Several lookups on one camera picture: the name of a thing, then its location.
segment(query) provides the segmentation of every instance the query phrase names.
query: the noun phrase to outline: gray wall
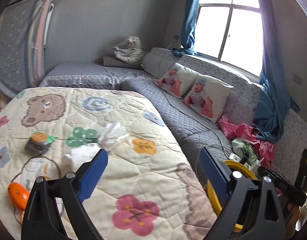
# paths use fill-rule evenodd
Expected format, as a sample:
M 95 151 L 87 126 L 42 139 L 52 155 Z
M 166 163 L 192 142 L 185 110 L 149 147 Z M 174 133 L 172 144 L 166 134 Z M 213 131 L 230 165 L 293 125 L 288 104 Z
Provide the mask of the gray wall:
M 55 0 L 45 67 L 63 61 L 101 62 L 131 34 L 146 50 L 163 45 L 174 0 Z
M 186 0 L 175 0 L 163 46 L 178 47 L 174 35 L 180 35 Z M 300 106 L 299 115 L 307 123 L 307 16 L 295 0 L 273 0 L 281 56 L 288 91 Z M 293 81 L 294 74 L 302 85 Z

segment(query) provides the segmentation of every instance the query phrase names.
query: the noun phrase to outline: window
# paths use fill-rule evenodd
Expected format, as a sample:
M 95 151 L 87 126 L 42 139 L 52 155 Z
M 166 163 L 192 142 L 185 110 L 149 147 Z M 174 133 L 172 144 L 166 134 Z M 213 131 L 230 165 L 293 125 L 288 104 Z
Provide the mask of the window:
M 263 33 L 258 0 L 200 0 L 194 50 L 256 76 Z

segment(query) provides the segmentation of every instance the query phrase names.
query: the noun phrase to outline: gray sofa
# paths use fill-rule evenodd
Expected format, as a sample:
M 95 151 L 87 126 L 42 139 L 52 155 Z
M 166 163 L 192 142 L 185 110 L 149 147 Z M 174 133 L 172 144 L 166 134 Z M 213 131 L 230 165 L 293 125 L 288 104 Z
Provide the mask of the gray sofa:
M 252 125 L 254 109 L 260 96 L 260 85 L 250 82 L 244 75 L 223 64 L 188 55 L 178 59 L 171 54 L 171 51 L 161 48 L 153 48 L 145 56 L 144 70 L 65 62 L 56 66 L 43 79 L 41 86 L 138 92 L 147 97 L 158 110 L 193 169 L 196 169 L 196 160 L 203 146 L 209 146 L 218 159 L 227 159 L 227 154 L 219 144 L 232 148 L 231 141 L 223 135 L 218 125 L 153 84 L 152 81 L 162 77 L 175 62 L 234 86 L 224 108 L 224 114 L 234 124 Z M 284 136 L 275 147 L 274 167 L 291 182 L 295 181 L 304 148 L 307 148 L 307 124 L 290 109 L 285 120 Z M 199 164 L 197 172 L 199 178 L 205 180 Z

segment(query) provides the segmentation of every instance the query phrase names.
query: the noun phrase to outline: pink cloth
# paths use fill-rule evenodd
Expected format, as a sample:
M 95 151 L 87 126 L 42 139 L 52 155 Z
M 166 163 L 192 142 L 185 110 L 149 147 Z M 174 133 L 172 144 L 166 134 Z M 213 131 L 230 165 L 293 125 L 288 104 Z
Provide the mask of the pink cloth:
M 272 160 L 274 158 L 275 146 L 267 141 L 260 141 L 257 139 L 256 129 L 246 125 L 245 123 L 242 123 L 241 125 L 235 125 L 230 122 L 225 114 L 220 117 L 218 125 L 228 139 L 234 140 L 236 138 L 241 138 L 245 142 L 252 144 L 253 149 L 255 150 L 259 159 L 264 158 L 261 166 L 272 169 Z

